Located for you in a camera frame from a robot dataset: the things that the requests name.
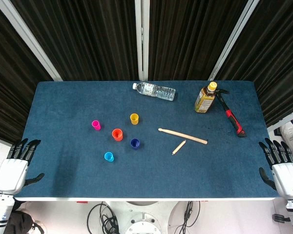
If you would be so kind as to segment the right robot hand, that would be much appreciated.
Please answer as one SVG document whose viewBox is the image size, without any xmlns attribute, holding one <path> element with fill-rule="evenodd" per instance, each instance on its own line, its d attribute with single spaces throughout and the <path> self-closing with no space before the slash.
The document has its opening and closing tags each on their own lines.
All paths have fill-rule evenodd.
<svg viewBox="0 0 293 234">
<path fill-rule="evenodd" d="M 273 179 L 269 179 L 265 170 L 260 167 L 259 174 L 263 182 L 277 191 L 281 197 L 293 200 L 293 153 L 289 146 L 283 141 L 271 141 L 269 138 L 265 138 L 265 143 L 258 144 L 273 175 Z"/>
</svg>

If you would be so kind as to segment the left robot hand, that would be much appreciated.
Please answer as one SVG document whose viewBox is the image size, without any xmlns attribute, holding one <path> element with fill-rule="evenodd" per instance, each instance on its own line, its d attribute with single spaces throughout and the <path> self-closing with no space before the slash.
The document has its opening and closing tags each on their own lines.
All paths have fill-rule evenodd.
<svg viewBox="0 0 293 234">
<path fill-rule="evenodd" d="M 44 177 L 44 173 L 40 173 L 35 178 L 25 178 L 40 142 L 39 139 L 29 142 L 25 138 L 11 146 L 7 158 L 0 166 L 0 194 L 16 195 L 23 187 L 36 183 Z"/>
</svg>

